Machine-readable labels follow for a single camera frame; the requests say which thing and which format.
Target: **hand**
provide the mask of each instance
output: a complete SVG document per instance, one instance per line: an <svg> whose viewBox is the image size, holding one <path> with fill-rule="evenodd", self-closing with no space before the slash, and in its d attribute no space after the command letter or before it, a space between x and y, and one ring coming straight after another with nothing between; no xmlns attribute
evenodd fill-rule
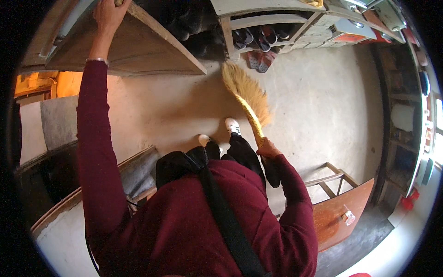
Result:
<svg viewBox="0 0 443 277"><path fill-rule="evenodd" d="M267 137L264 137L263 146L257 150L257 155L274 159L279 154L283 153Z"/></svg>
<svg viewBox="0 0 443 277"><path fill-rule="evenodd" d="M107 60L109 48L115 31L123 21L123 17L132 0L124 0L116 7L114 0L98 0L94 10L94 19L97 21L98 33L92 44L89 59L102 58Z"/></svg>
<svg viewBox="0 0 443 277"><path fill-rule="evenodd" d="M114 36L131 2L132 0L124 0L122 5L116 7L114 0L98 0L93 13L97 21L98 36Z"/></svg>

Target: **red slipper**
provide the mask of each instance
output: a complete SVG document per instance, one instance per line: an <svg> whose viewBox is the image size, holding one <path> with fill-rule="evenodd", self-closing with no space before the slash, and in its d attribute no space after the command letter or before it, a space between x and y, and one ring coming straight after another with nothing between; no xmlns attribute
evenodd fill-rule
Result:
<svg viewBox="0 0 443 277"><path fill-rule="evenodd" d="M274 53L272 51L263 53L257 71L260 73L265 73L266 71L268 71L276 57L277 53Z"/></svg>
<svg viewBox="0 0 443 277"><path fill-rule="evenodd" d="M254 50L248 52L248 65L250 69L257 69L258 62L261 59L262 52L260 50Z"/></svg>

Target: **shoulder strap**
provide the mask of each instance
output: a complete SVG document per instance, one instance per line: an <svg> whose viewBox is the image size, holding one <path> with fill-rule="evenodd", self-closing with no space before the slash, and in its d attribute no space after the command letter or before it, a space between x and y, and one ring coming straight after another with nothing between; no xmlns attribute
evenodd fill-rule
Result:
<svg viewBox="0 0 443 277"><path fill-rule="evenodd" d="M211 209L215 222L220 230L226 246L234 258L238 268L246 277L272 277L272 273L266 273L259 258L255 254L250 242L248 241L243 229L232 212L229 203L226 201L223 193L215 182L214 176L207 166L207 155L195 152L191 156L186 155L187 159L199 168L198 176L203 186L203 191Z"/></svg>

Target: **black bag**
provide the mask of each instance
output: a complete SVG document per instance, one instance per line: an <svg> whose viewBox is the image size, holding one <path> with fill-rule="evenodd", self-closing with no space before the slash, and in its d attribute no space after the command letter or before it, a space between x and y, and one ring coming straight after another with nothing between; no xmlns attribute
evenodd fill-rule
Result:
<svg viewBox="0 0 443 277"><path fill-rule="evenodd" d="M208 156L203 147L196 147L186 154L171 152L158 160L156 166L157 190L191 172L198 174L221 236L243 276L271 277L272 273L266 273L263 269L229 203L215 182L214 176L208 168Z"/></svg>

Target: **wooden chair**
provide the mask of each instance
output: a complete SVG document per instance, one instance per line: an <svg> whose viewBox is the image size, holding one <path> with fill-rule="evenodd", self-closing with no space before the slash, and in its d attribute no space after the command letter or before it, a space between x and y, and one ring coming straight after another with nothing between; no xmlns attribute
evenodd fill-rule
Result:
<svg viewBox="0 0 443 277"><path fill-rule="evenodd" d="M373 178L366 183L358 185L358 183L343 170L336 168L330 163L326 163L325 166L335 174L305 183L306 187L320 185L330 198L313 206L314 227L319 242L319 252L323 252L341 243L351 235L366 206L372 191L372 186L374 185ZM328 185L326 185L326 182L337 179L340 179L340 184L338 185L337 193L334 193ZM353 189L340 194L343 180L348 182ZM355 216L354 222L349 226L347 226L342 219L342 216L347 211L351 211Z"/></svg>

